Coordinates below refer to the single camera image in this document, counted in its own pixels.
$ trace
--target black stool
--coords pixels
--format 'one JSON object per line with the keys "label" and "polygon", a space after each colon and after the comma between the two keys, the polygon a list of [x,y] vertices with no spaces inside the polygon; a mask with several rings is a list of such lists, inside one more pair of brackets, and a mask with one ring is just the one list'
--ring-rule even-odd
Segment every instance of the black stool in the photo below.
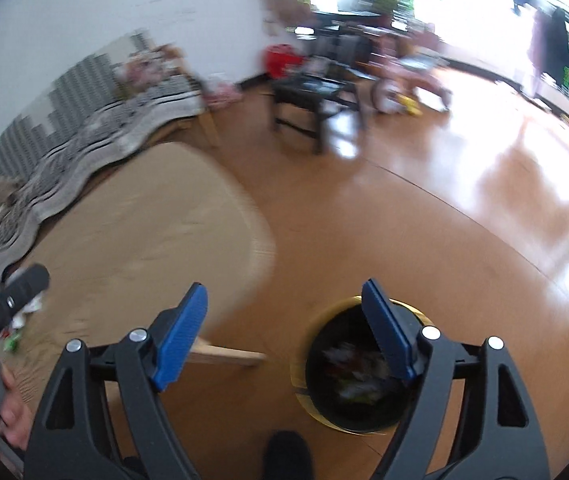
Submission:
{"label": "black stool", "polygon": [[[365,126],[363,112],[360,106],[356,85],[351,81],[335,81],[311,75],[298,74],[286,79],[272,81],[271,89],[273,94],[273,115],[274,128],[277,130],[280,124],[285,124],[294,130],[315,139],[313,153],[322,153],[324,149],[324,138],[322,136],[322,123],[345,109],[353,110],[358,113],[360,127]],[[347,101],[340,97],[343,92],[354,96],[354,101]],[[330,101],[338,103],[345,108],[337,112],[326,112],[323,109],[323,102]],[[312,112],[315,116],[315,130],[306,130],[296,124],[290,123],[286,119],[278,117],[278,105],[287,103],[303,108]]]}

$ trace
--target wooden chair leg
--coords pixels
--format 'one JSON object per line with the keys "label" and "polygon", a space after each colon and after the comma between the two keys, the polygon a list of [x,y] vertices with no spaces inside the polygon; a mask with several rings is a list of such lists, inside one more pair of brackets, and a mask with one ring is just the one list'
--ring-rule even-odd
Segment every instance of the wooden chair leg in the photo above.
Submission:
{"label": "wooden chair leg", "polygon": [[212,346],[207,341],[196,338],[186,360],[190,363],[224,363],[242,366],[255,366],[266,360],[266,355],[259,352],[246,352],[244,350]]}
{"label": "wooden chair leg", "polygon": [[209,110],[205,110],[198,116],[198,121],[200,121],[200,126],[204,132],[204,136],[209,141],[214,148],[220,146],[220,137],[218,136],[218,130],[215,127],[215,122],[213,122],[213,116]]}

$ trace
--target white wall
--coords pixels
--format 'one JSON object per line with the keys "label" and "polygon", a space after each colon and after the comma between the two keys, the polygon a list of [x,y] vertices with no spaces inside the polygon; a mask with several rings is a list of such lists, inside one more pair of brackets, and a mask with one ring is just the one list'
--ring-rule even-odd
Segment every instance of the white wall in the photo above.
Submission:
{"label": "white wall", "polygon": [[119,36],[147,28],[202,75],[263,72],[261,51],[287,40],[263,28],[261,0],[0,0],[0,133],[53,79]]}

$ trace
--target red object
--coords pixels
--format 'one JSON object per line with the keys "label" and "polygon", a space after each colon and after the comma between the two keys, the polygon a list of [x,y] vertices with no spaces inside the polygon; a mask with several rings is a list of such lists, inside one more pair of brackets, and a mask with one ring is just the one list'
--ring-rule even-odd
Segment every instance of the red object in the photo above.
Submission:
{"label": "red object", "polygon": [[298,54],[293,46],[282,43],[268,46],[264,50],[264,67],[273,79],[287,75],[288,66],[298,66],[305,61],[305,56]]}

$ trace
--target wall baseboard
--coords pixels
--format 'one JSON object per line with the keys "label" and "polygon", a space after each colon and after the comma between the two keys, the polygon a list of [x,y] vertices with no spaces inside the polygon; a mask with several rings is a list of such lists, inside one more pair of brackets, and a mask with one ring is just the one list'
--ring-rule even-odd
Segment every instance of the wall baseboard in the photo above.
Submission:
{"label": "wall baseboard", "polygon": [[267,81],[271,81],[271,78],[268,73],[263,72],[253,77],[249,77],[248,79],[243,79],[238,83],[238,86],[240,86],[242,91],[247,91],[251,88],[255,88],[256,86],[260,86]]}
{"label": "wall baseboard", "polygon": [[[461,72],[466,72],[466,73],[469,73],[472,75],[476,75],[478,77],[482,77],[483,79],[488,79],[490,81],[494,81],[494,82],[495,81],[502,81],[503,83],[507,83],[509,86],[511,86],[511,88],[513,88],[516,92],[518,92],[525,99],[527,99],[532,105],[538,106],[538,104],[536,104],[536,102],[534,102],[530,98],[526,97],[522,93],[522,85],[520,85],[519,83],[516,83],[515,81],[509,79],[508,77],[501,76],[500,74],[492,72],[491,70],[486,70],[485,68],[480,68],[479,66],[475,66],[475,65],[472,65],[469,63],[465,63],[464,61],[458,61],[455,59],[448,59],[448,58],[447,58],[447,61],[449,62],[449,68],[454,68],[456,70],[460,70]],[[549,108],[551,108],[551,113],[554,114],[556,117],[560,117],[561,115],[564,114],[569,118],[569,114],[566,111],[562,110],[562,108],[556,106],[555,104],[553,104],[548,99],[542,97],[539,94],[536,94],[535,98],[540,99],[540,101],[542,101],[545,105],[547,105]]]}

